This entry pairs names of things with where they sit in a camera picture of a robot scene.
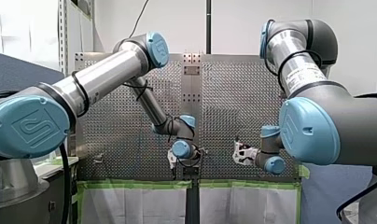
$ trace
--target silver arm segment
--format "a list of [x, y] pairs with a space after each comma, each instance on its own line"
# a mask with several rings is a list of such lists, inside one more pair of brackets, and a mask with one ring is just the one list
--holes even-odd
[[[145, 52], [132, 42], [121, 45], [120, 51], [110, 57], [76, 73], [78, 82], [84, 87], [95, 104], [108, 93], [133, 77], [141, 77], [150, 70]], [[52, 85], [78, 115], [84, 110], [84, 93], [72, 77]]]

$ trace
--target robotic arm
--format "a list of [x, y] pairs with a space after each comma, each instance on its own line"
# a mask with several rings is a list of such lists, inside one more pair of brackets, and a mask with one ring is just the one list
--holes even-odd
[[47, 155], [67, 136], [77, 117], [124, 83], [130, 84], [159, 134], [176, 135], [173, 148], [193, 156], [195, 118], [168, 118], [142, 78], [168, 63], [169, 52], [157, 33], [118, 43], [115, 53], [53, 85], [41, 83], [0, 99], [0, 156], [27, 159]]
[[[377, 93], [353, 97], [328, 80], [337, 53], [335, 34], [322, 21], [269, 21], [264, 26], [260, 56], [275, 66], [287, 96], [271, 148], [285, 148], [298, 161], [318, 165], [377, 166]], [[261, 137], [253, 161], [272, 171], [281, 159], [270, 161], [269, 168], [264, 165], [272, 157]]]

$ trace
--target metal frame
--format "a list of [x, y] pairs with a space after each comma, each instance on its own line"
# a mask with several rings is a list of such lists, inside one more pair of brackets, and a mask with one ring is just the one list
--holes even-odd
[[67, 41], [67, 3], [70, 0], [59, 0], [58, 4], [58, 38], [61, 72], [68, 76], [68, 41]]
[[[76, 68], [85, 68], [108, 55], [78, 53]], [[201, 178], [300, 182], [296, 163], [284, 151], [282, 156], [287, 168], [279, 176], [235, 164], [232, 160], [234, 135], [238, 133], [244, 142], [259, 147], [261, 125], [277, 124], [283, 101], [275, 77], [267, 72], [258, 56], [172, 54], [167, 67], [150, 72], [146, 78], [167, 113], [174, 116], [190, 113], [196, 117], [194, 142], [209, 152], [200, 169]], [[118, 120], [109, 122], [103, 116]], [[149, 130], [150, 122], [128, 88], [120, 87], [106, 96], [84, 119], [84, 126], [92, 128], [84, 127], [89, 154], [81, 162], [81, 179], [171, 179], [166, 152], [172, 143], [166, 144], [167, 136], [156, 136]], [[102, 133], [105, 129], [118, 133], [105, 136]]]

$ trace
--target green tape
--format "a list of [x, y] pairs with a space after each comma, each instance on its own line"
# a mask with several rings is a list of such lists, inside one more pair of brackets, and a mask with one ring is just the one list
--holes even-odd
[[305, 179], [309, 179], [310, 170], [304, 165], [299, 165], [299, 176], [304, 177]]
[[190, 181], [136, 181], [136, 180], [94, 180], [79, 181], [77, 186], [83, 189], [187, 189]]
[[201, 180], [200, 188], [257, 188], [257, 189], [298, 189], [300, 183], [274, 183], [255, 180]]

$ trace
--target white wall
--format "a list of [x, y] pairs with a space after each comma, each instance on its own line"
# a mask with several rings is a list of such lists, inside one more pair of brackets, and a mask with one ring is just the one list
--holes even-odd
[[[95, 50], [111, 51], [127, 38], [145, 0], [95, 0]], [[170, 51], [205, 49], [205, 1], [150, 0], [135, 34], [160, 32]]]
[[214, 54], [259, 54], [260, 32], [268, 19], [308, 19], [309, 0], [214, 0], [212, 41]]
[[[95, 1], [95, 50], [111, 51], [126, 38], [145, 1]], [[173, 53], [205, 51], [205, 0], [150, 0], [136, 34], [162, 33]], [[269, 18], [295, 20], [311, 15], [306, 0], [214, 0], [212, 53], [258, 54], [261, 26]]]
[[313, 13], [338, 39], [330, 79], [352, 94], [377, 91], [377, 0], [314, 0]]

